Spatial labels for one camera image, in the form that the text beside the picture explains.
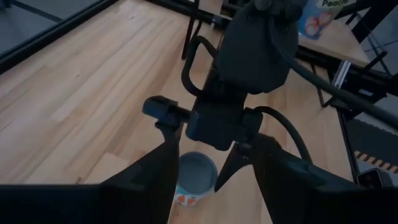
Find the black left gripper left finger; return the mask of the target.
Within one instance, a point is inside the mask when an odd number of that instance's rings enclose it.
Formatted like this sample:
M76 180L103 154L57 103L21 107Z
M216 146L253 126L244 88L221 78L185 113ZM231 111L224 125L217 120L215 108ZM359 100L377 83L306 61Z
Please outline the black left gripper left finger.
M169 139L98 184L0 185L0 224L167 224L178 144Z

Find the blue peaches tin can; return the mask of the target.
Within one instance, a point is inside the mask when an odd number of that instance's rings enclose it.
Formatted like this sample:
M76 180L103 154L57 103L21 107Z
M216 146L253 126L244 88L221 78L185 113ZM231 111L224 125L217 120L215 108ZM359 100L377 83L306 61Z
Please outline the blue peaches tin can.
M319 39L338 13L353 2L354 0L307 0L298 21L299 34L309 39Z

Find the orange white patterned tin can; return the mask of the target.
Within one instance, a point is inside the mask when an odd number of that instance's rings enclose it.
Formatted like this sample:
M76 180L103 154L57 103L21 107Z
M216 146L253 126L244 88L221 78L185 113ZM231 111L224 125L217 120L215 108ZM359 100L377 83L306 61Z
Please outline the orange white patterned tin can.
M191 207L214 192L218 175L215 163L205 154L188 152L179 157L174 200Z

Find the black hazard striped floor mat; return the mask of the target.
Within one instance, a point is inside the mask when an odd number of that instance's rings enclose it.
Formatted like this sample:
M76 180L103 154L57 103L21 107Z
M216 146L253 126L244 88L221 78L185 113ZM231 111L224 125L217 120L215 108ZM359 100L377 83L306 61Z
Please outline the black hazard striped floor mat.
M345 126L357 160L398 174L398 136L357 119Z

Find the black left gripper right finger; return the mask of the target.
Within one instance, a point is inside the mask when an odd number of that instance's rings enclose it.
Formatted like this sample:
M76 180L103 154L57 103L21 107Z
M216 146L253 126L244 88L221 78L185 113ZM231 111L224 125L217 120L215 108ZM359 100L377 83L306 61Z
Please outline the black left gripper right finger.
M273 224L398 224L398 188L367 189L258 134L251 164Z

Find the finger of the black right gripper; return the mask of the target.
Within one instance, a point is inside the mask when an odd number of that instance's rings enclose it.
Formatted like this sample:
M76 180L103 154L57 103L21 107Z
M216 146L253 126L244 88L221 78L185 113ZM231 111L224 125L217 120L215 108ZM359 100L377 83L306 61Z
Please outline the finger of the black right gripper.
M161 131L165 141L171 140L173 138L180 140L183 123L167 124L161 121L157 121L155 123L155 127Z
M219 191L238 170L251 164L250 147L248 144L234 143L216 179L215 191Z

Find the wooden shelf with black legs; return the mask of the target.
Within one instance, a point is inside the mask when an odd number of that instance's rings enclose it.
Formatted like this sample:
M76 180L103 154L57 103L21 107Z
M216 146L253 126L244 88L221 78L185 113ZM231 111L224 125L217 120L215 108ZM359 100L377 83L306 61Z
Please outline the wooden shelf with black legs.
M302 45L330 57L363 64L359 59L345 55L351 43L342 43L335 30L331 32L331 37L318 40L300 35L297 22L303 9L304 5L299 0L251 0L229 23L220 49L215 49L202 36L193 37L182 70L184 87L197 97L211 100L226 97L218 90L199 90L189 78L197 48L203 44L215 59L217 82L243 93L256 95L271 92L282 86L290 70L294 70L308 82L352 107L362 110L372 108L377 100L375 97L360 98L352 92L340 90L320 80L294 60Z

